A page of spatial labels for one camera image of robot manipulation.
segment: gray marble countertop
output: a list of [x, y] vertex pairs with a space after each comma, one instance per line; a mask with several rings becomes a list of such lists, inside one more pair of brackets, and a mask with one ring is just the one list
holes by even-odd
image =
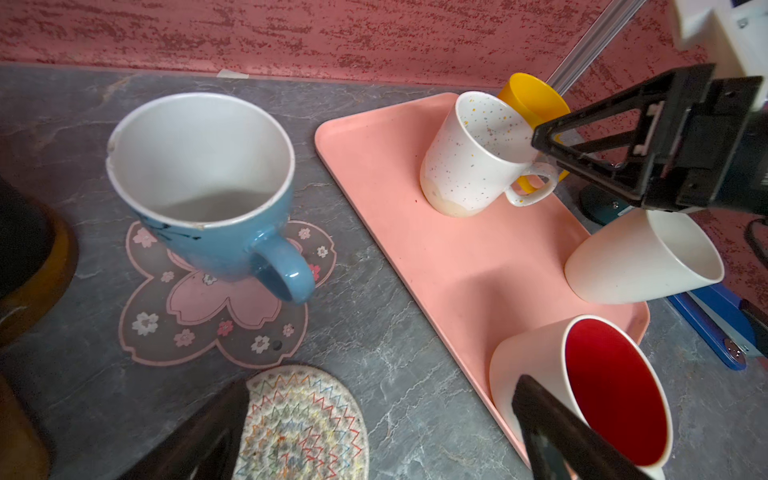
[[[313, 146], [326, 120], [447, 89], [5, 65], [0, 175], [59, 211], [80, 244], [67, 293], [0, 352], [0, 372], [51, 450], [51, 478], [116, 478], [226, 384], [254, 374], [216, 350], [179, 366], [143, 366], [118, 342], [121, 309], [143, 277], [125, 254], [134, 218], [107, 180], [105, 145], [126, 113], [184, 91], [251, 101], [293, 140], [293, 218], [333, 235], [339, 257], [289, 362], [325, 369], [358, 399], [370, 478], [531, 478]], [[578, 187], [569, 178], [558, 188], [572, 210]], [[766, 372], [754, 361], [742, 372], [726, 368], [665, 300], [650, 311], [641, 347], [674, 421], [667, 477], [768, 478]]]

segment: mug handle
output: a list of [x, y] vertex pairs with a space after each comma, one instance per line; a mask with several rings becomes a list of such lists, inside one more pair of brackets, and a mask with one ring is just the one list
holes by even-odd
[[315, 278], [301, 253], [277, 232], [254, 246], [253, 276], [283, 302], [305, 303], [315, 290]]
[[554, 167], [544, 162], [534, 162], [531, 164], [530, 167], [526, 168], [523, 173], [520, 174], [521, 177], [525, 175], [541, 175], [542, 177], [547, 177], [548, 182], [542, 188], [526, 195], [518, 194], [512, 190], [511, 186], [507, 187], [507, 190], [504, 190], [504, 193], [507, 194], [507, 200], [509, 200], [510, 204], [515, 205], [516, 207], [527, 207], [528, 205], [535, 204], [539, 200], [543, 200], [544, 197], [551, 194], [554, 188], [558, 185], [558, 177], [560, 177], [560, 174], [558, 174], [558, 171], [555, 170]]

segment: blue mug handle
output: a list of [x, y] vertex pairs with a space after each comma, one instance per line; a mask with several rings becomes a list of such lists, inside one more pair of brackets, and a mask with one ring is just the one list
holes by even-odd
[[306, 260], [277, 232], [256, 241], [253, 276], [283, 302], [305, 303], [315, 290], [315, 277]]

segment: yellow cup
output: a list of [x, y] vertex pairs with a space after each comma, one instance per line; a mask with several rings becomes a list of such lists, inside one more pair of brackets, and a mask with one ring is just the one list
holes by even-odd
[[[531, 128], [571, 113], [568, 104], [558, 92], [533, 75], [525, 73], [512, 75], [497, 97], [514, 108]], [[568, 172], [563, 171], [560, 180], [567, 175]], [[518, 185], [527, 194], [536, 191], [536, 187], [525, 177], [518, 179]]]

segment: round woven coaster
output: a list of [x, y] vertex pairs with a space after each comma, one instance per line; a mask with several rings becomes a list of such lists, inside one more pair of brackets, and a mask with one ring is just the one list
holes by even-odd
[[249, 412], [233, 478], [368, 478], [368, 432], [339, 380], [286, 365], [261, 372], [247, 386]]

